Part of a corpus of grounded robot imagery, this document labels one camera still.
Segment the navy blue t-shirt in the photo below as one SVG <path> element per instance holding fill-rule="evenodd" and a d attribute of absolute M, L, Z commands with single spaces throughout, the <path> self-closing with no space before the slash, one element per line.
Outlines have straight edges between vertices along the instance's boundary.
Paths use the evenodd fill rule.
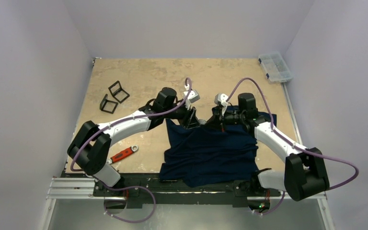
<path fill-rule="evenodd" d="M 225 132 L 197 127 L 185 129 L 165 121 L 170 148 L 164 152 L 159 178 L 181 179 L 189 187 L 249 180 L 258 170 L 257 140 L 241 125 L 227 125 Z"/>

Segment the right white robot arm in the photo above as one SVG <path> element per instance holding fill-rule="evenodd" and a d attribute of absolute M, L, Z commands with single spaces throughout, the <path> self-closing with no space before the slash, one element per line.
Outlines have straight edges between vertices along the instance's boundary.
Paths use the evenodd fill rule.
<path fill-rule="evenodd" d="M 279 131 L 272 118 L 258 113 L 255 97 L 252 93 L 238 96 L 238 107 L 232 108 L 229 97 L 219 93 L 215 96 L 216 107 L 206 126 L 225 131 L 229 125 L 241 125 L 243 130 L 266 145 L 285 164 L 282 172 L 271 168 L 256 171 L 251 176 L 250 189 L 261 195 L 268 189 L 287 192 L 295 201 L 322 193 L 329 189 L 329 179 L 317 148 L 308 149 L 294 142 Z"/>

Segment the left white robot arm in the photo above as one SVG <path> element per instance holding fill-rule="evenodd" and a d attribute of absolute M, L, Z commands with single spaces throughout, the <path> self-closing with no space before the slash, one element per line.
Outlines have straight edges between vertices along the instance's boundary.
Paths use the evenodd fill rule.
<path fill-rule="evenodd" d="M 110 148 L 131 135 L 154 129 L 165 119 L 176 119 L 184 126 L 197 123 L 192 103 L 199 100 L 199 93 L 187 89 L 183 99 L 176 98 L 174 89 L 164 87 L 131 115 L 107 123 L 96 124 L 91 120 L 83 123 L 67 150 L 72 159 L 70 170 L 84 172 L 102 182 L 110 195 L 120 195 L 123 177 L 108 160 Z"/>

